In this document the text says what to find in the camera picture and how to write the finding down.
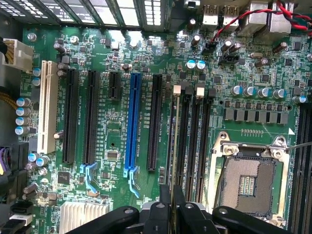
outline pci slot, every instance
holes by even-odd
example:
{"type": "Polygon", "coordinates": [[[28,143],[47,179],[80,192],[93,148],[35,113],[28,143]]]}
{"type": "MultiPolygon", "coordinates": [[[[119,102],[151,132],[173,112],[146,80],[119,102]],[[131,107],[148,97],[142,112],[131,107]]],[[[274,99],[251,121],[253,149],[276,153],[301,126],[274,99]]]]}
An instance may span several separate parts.
{"type": "Polygon", "coordinates": [[[88,71],[86,98],[86,117],[84,127],[83,158],[84,165],[95,162],[98,128],[99,72],[88,71]]]}
{"type": "Polygon", "coordinates": [[[179,134],[179,145],[178,145],[178,157],[176,166],[176,184],[182,186],[183,183],[183,168],[184,168],[184,158],[186,152],[186,139],[187,139],[187,126],[188,126],[188,113],[190,106],[191,96],[184,95],[182,97],[182,111],[181,111],[181,121],[180,121],[180,134],[179,134]]]}
{"type": "Polygon", "coordinates": [[[125,171],[135,168],[135,159],[137,155],[137,126],[140,110],[141,96],[141,74],[132,73],[130,81],[130,102],[128,112],[128,128],[127,128],[127,143],[125,157],[125,171]]]}
{"type": "Polygon", "coordinates": [[[39,101],[37,153],[48,154],[55,151],[54,133],[57,127],[59,77],[57,64],[42,61],[41,89],[39,101]]]}
{"type": "Polygon", "coordinates": [[[154,172],[156,169],[160,110],[161,110],[162,75],[153,75],[152,106],[150,115],[150,134],[147,151],[147,170],[154,172]]]}
{"type": "Polygon", "coordinates": [[[67,72],[66,82],[63,163],[71,164],[75,161],[79,72],[76,69],[70,69],[67,72]]]}
{"type": "Polygon", "coordinates": [[[121,78],[120,73],[109,73],[108,98],[111,100],[120,99],[121,78]]]}
{"type": "Polygon", "coordinates": [[[186,186],[185,186],[185,199],[187,201],[191,200],[192,192],[192,181],[194,177],[194,166],[196,159],[196,150],[197,150],[197,132],[198,132],[198,120],[200,113],[200,100],[196,97],[193,98],[193,107],[192,107],[192,123],[191,123],[191,134],[190,134],[190,144],[189,144],[189,155],[186,171],[186,186]]]}

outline black pcie slot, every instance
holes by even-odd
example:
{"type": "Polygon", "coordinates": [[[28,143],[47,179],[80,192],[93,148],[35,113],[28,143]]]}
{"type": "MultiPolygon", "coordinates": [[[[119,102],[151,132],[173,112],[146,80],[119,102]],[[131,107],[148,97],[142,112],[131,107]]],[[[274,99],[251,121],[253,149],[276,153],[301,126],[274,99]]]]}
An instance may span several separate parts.
{"type": "Polygon", "coordinates": [[[198,172],[197,172],[197,187],[196,187],[196,195],[195,195],[196,196],[195,202],[199,202],[199,203],[201,202],[201,196],[202,196],[202,192],[204,188],[210,108],[211,108],[211,104],[209,103],[209,100],[205,100],[205,103],[203,105],[199,159],[198,159],[198,172]]]}
{"type": "Polygon", "coordinates": [[[78,115],[79,72],[70,69],[67,72],[65,115],[64,115],[64,139],[63,139],[63,163],[75,161],[76,129],[78,115]]]}
{"type": "Polygon", "coordinates": [[[153,75],[150,134],[147,151],[147,170],[152,172],[154,172],[156,169],[156,161],[157,161],[160,110],[161,110],[161,87],[162,87],[162,75],[153,75]]]}
{"type": "Polygon", "coordinates": [[[97,125],[98,125],[99,72],[88,71],[86,117],[84,127],[82,163],[89,165],[95,162],[97,125]]]}
{"type": "Polygon", "coordinates": [[[186,136],[187,136],[187,126],[188,126],[188,113],[190,106],[191,97],[189,95],[184,95],[182,97],[182,110],[181,110],[181,121],[180,121],[180,133],[179,133],[179,148],[178,157],[176,164],[176,184],[182,186],[183,183],[183,167],[184,167],[184,157],[185,157],[185,146],[186,146],[186,136]]]}
{"type": "MultiPolygon", "coordinates": [[[[300,106],[297,144],[312,141],[312,105],[300,106]]],[[[296,149],[293,171],[292,198],[289,216],[290,230],[294,234],[311,233],[312,229],[312,147],[296,149]]]]}
{"type": "Polygon", "coordinates": [[[186,186],[185,186],[185,199],[187,201],[191,200],[192,181],[194,177],[194,166],[196,157],[199,113],[200,113],[200,102],[199,100],[196,99],[196,97],[194,97],[192,107],[192,123],[189,144],[189,155],[186,172],[186,186]]]}

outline ram slot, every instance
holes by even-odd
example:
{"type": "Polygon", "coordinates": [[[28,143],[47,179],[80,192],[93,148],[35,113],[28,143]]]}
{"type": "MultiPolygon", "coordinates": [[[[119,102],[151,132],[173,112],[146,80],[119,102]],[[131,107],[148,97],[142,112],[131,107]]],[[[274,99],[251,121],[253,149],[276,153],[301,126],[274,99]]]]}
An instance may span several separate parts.
{"type": "Polygon", "coordinates": [[[189,155],[186,171],[185,199],[187,201],[191,200],[192,181],[195,172],[194,166],[197,151],[197,132],[198,132],[199,113],[200,113],[200,101],[196,97],[194,97],[192,107],[192,123],[189,144],[189,155]]]}
{"type": "Polygon", "coordinates": [[[162,75],[153,75],[152,106],[150,115],[150,134],[147,151],[147,170],[154,172],[156,169],[160,110],[161,110],[162,75]]]}
{"type": "Polygon", "coordinates": [[[141,74],[132,73],[130,81],[130,102],[128,112],[126,158],[124,166],[125,170],[133,170],[135,168],[135,159],[137,155],[137,126],[140,110],[141,83],[141,74]]]}
{"type": "Polygon", "coordinates": [[[67,72],[65,97],[65,123],[63,139],[63,163],[71,164],[75,161],[76,129],[78,115],[79,72],[70,69],[67,72]]]}
{"type": "MultiPolygon", "coordinates": [[[[300,105],[297,144],[312,141],[312,104],[300,105]]],[[[296,149],[289,216],[290,230],[294,234],[312,232],[312,146],[296,149]]]]}
{"type": "Polygon", "coordinates": [[[182,97],[182,111],[180,120],[180,133],[179,133],[179,145],[178,145],[178,157],[176,166],[176,183],[182,186],[183,184],[183,169],[184,169],[184,158],[186,152],[186,139],[187,139],[187,126],[188,126],[188,113],[190,106],[191,96],[184,95],[182,97]]]}
{"type": "Polygon", "coordinates": [[[82,163],[90,165],[95,162],[98,128],[99,72],[88,71],[86,98],[86,117],[84,127],[82,163]]]}

